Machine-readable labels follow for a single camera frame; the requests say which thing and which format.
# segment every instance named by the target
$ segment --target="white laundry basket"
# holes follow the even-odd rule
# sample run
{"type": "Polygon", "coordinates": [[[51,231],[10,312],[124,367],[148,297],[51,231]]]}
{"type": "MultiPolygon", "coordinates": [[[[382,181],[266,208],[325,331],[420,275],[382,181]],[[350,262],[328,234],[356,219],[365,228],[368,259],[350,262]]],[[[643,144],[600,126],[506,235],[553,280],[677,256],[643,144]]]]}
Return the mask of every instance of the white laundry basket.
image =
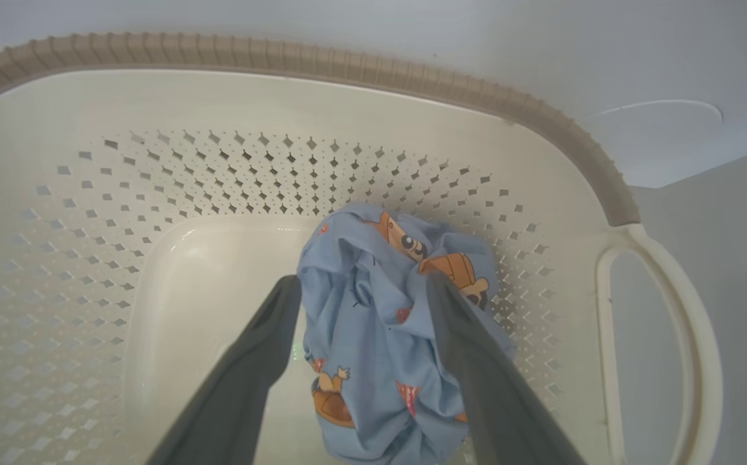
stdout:
{"type": "MultiPolygon", "coordinates": [[[[489,311],[594,464],[624,462],[609,267],[639,253],[683,361],[672,463],[710,461],[722,386],[706,312],[573,121],[390,59],[90,35],[0,53],[0,463],[143,462],[315,225],[350,200],[491,244],[489,311]]],[[[292,357],[257,462],[325,460],[312,371],[292,357]]],[[[473,462],[467,446],[454,461],[473,462]]]]}

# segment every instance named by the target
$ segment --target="basket rim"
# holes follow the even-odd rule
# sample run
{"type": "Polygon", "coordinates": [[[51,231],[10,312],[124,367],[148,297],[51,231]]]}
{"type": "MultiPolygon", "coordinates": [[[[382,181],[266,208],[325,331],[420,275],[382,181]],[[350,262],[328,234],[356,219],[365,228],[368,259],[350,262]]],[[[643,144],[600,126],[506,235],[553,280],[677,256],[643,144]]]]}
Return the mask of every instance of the basket rim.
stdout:
{"type": "Polygon", "coordinates": [[[588,132],[511,87],[432,66],[269,39],[200,34],[74,34],[0,51],[0,94],[52,74],[84,70],[225,71],[283,76],[409,95],[521,124],[554,144],[589,183],[613,227],[640,223],[615,164],[588,132]]]}

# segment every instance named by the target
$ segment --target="blue fabric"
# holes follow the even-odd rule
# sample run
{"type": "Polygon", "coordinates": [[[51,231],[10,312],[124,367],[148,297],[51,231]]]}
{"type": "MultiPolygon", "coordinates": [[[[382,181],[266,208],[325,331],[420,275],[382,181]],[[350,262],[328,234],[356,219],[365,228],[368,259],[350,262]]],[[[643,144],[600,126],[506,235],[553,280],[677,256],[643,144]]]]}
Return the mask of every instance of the blue fabric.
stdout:
{"type": "Polygon", "coordinates": [[[456,379],[442,366],[427,308],[427,272],[449,274],[512,355],[483,310],[498,289],[489,248],[443,223],[349,203],[314,232],[298,276],[305,356],[324,447],[352,463],[443,462],[467,436],[456,379]]]}

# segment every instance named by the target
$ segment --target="basket handle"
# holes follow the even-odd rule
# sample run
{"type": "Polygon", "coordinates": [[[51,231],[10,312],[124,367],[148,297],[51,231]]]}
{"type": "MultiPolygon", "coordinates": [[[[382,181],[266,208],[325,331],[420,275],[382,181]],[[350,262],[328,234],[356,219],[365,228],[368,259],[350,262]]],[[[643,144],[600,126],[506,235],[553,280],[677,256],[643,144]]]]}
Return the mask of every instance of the basket handle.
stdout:
{"type": "Polygon", "coordinates": [[[607,250],[598,265],[598,305],[606,404],[609,410],[609,444],[612,457],[625,459],[619,390],[613,356],[610,271],[623,251],[636,253],[644,262],[668,309],[680,351],[683,371],[683,409],[671,465],[708,465],[715,452],[722,415],[722,369],[709,315],[689,276],[659,242],[651,239],[642,224],[622,227],[626,244],[607,250]]]}

